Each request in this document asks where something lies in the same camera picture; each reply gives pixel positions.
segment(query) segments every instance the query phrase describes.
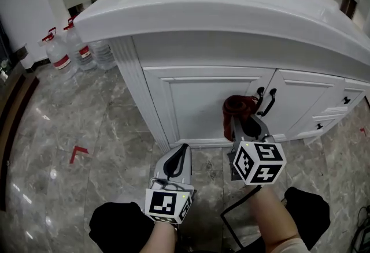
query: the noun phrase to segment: red tape mark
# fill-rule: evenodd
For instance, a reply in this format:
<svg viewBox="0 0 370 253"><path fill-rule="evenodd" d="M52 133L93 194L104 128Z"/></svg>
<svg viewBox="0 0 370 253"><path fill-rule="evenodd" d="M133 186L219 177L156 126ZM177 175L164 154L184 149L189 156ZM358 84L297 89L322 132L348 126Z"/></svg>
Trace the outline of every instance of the red tape mark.
<svg viewBox="0 0 370 253"><path fill-rule="evenodd" d="M365 131L365 128L360 128L360 132L363 132L365 134L365 137L366 137L366 131Z"/></svg>
<svg viewBox="0 0 370 253"><path fill-rule="evenodd" d="M71 160L69 161L69 163L73 163L74 162L75 156L76 156L76 154L77 154L78 151L83 152L85 154L88 154L88 151L87 151L86 148L75 146L75 148L73 149L72 157L71 157Z"/></svg>

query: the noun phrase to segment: red cloth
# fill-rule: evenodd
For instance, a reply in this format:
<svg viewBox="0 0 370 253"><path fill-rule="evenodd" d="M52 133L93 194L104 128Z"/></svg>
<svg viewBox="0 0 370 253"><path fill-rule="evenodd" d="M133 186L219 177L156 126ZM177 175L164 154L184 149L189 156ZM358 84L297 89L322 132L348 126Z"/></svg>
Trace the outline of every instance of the red cloth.
<svg viewBox="0 0 370 253"><path fill-rule="evenodd" d="M251 114L255 114L258 98L254 96L233 95L227 98L222 107L224 114L224 136L229 141L234 141L231 130L231 117L238 117L243 125Z"/></svg>

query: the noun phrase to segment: black cabinet handle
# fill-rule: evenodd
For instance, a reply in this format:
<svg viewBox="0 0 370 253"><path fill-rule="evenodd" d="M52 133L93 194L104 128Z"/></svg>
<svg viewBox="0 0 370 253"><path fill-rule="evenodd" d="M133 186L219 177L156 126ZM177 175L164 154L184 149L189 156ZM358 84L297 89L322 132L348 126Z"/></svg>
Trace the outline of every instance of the black cabinet handle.
<svg viewBox="0 0 370 253"><path fill-rule="evenodd" d="M271 99L269 105L267 106L267 108L265 109L265 111L259 111L259 112L257 112L257 115L258 116L264 117L266 114L268 114L268 112L270 111L272 105L275 103L275 94L276 94L276 89L271 89L270 95L271 95L271 98L272 99Z"/></svg>
<svg viewBox="0 0 370 253"><path fill-rule="evenodd" d="M259 87L258 90L257 90L259 99L258 99L258 102L256 104L256 111L260 108L260 106L262 104L262 101L264 100L264 91L265 91L264 87Z"/></svg>

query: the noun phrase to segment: white sink countertop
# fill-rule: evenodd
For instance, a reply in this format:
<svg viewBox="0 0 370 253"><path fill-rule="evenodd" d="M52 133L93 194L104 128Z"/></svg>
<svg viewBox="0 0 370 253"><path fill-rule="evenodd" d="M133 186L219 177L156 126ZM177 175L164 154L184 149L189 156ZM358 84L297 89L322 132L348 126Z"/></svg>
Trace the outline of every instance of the white sink countertop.
<svg viewBox="0 0 370 253"><path fill-rule="evenodd" d="M370 39L333 0L98 0L75 26L84 42L166 31L268 35L370 65Z"/></svg>

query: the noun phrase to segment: forearm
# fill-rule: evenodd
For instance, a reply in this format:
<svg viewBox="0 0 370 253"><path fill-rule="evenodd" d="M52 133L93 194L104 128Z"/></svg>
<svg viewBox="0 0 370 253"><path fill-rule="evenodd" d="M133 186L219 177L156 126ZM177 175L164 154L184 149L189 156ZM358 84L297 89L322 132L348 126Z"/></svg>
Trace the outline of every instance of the forearm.
<svg viewBox="0 0 370 253"><path fill-rule="evenodd" d="M263 187L249 203L267 252L286 240L299 237L293 218L270 187Z"/></svg>
<svg viewBox="0 0 370 253"><path fill-rule="evenodd" d="M140 253L173 253L175 252L176 231L168 223L156 222L150 238Z"/></svg>

